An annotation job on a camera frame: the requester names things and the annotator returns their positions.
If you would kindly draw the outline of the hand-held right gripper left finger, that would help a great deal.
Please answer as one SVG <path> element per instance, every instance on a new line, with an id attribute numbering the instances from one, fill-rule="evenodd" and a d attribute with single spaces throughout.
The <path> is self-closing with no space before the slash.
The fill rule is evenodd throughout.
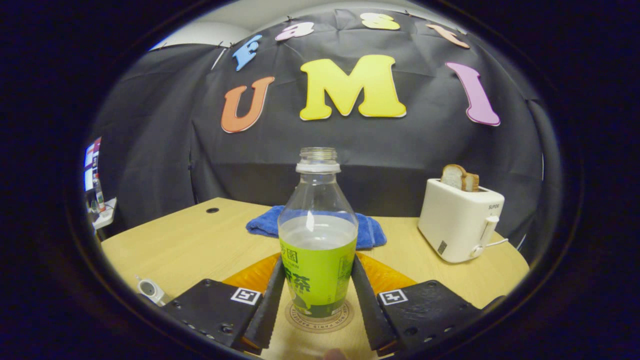
<path id="1" fill-rule="evenodd" d="M 259 355 L 270 346 L 285 277 L 273 254 L 226 280 L 197 282 L 162 310 L 201 337 Z"/>

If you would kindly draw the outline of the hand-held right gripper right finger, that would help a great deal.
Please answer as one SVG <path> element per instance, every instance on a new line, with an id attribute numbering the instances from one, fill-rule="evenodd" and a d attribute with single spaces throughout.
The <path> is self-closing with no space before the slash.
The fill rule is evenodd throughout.
<path id="1" fill-rule="evenodd" d="M 439 281 L 418 283 L 363 253 L 355 255 L 351 278 L 378 356 L 438 347 L 482 314 Z"/>

